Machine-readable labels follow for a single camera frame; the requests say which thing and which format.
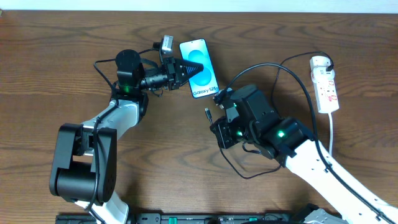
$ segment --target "wooden table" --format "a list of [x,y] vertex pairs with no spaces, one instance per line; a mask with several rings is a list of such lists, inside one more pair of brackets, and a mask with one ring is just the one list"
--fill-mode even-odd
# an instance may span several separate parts
[[[359,14],[6,11],[0,18],[0,222],[53,223],[82,212],[49,192],[58,128],[81,123],[107,107],[110,90],[95,60],[123,49],[144,50],[164,34],[178,43],[205,38],[221,87],[259,62],[280,62],[313,50],[335,61],[340,109],[334,113],[335,157],[367,188],[398,206],[398,16]],[[148,59],[158,60],[155,53]],[[286,63],[313,95],[309,56]],[[112,81],[113,63],[100,65]],[[274,68],[250,72],[234,85],[256,83],[269,96]],[[282,169],[252,180],[221,157],[204,108],[188,85],[149,96],[147,114],[118,142],[117,193],[132,206],[165,213],[294,211],[315,203],[334,211],[311,186]],[[299,85],[282,72],[278,109],[310,125]],[[328,118],[318,114],[327,147]],[[276,161],[226,155],[246,175]]]

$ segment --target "blue phone wallpaper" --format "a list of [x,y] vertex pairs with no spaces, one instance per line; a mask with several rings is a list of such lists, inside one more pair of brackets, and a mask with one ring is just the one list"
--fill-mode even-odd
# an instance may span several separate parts
[[184,60],[202,63],[204,69],[189,79],[192,95],[194,98],[207,96],[218,92],[217,79],[211,64],[206,41],[203,39],[193,40],[180,44],[180,51]]

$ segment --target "green connector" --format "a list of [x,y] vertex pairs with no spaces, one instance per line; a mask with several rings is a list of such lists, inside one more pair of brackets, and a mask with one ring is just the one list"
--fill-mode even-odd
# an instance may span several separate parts
[[169,218],[169,224],[177,224],[177,218]]

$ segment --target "white wall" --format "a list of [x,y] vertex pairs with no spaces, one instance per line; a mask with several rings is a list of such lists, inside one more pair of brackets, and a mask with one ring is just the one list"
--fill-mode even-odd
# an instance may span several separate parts
[[0,0],[2,9],[398,13],[398,0]]

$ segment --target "white power strip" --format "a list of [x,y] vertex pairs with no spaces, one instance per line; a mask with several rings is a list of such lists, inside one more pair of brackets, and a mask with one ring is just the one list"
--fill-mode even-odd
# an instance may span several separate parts
[[311,79],[315,90],[315,98],[319,113],[332,113],[338,110],[338,99],[334,81],[335,71],[327,71],[330,59],[314,56],[310,60]]

